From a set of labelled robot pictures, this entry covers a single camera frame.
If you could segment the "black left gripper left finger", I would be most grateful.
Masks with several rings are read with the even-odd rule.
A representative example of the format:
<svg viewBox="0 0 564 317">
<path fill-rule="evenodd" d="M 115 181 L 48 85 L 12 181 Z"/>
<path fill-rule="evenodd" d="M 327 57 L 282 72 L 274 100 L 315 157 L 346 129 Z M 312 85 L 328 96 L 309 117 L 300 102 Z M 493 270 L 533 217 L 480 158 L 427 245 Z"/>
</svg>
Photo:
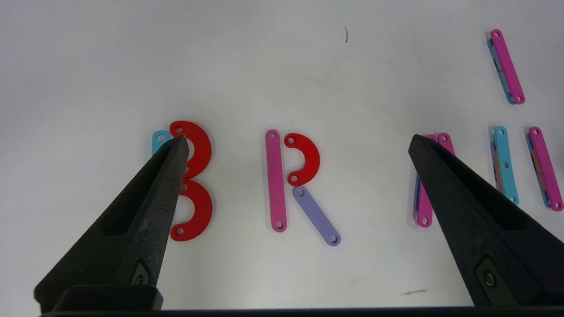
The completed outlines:
<svg viewBox="0 0 564 317">
<path fill-rule="evenodd" d="M 34 289 L 42 314 L 159 311 L 157 289 L 189 145 L 167 141 Z"/>
</svg>

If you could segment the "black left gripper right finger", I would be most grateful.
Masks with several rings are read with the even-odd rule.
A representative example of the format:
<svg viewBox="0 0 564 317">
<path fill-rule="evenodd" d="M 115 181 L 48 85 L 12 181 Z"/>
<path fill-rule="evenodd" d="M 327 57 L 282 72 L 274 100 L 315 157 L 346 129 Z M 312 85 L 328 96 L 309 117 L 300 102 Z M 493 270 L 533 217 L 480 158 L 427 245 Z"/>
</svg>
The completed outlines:
<svg viewBox="0 0 564 317">
<path fill-rule="evenodd" d="M 474 305 L 562 308 L 562 241 L 438 142 L 408 152 Z"/>
</svg>

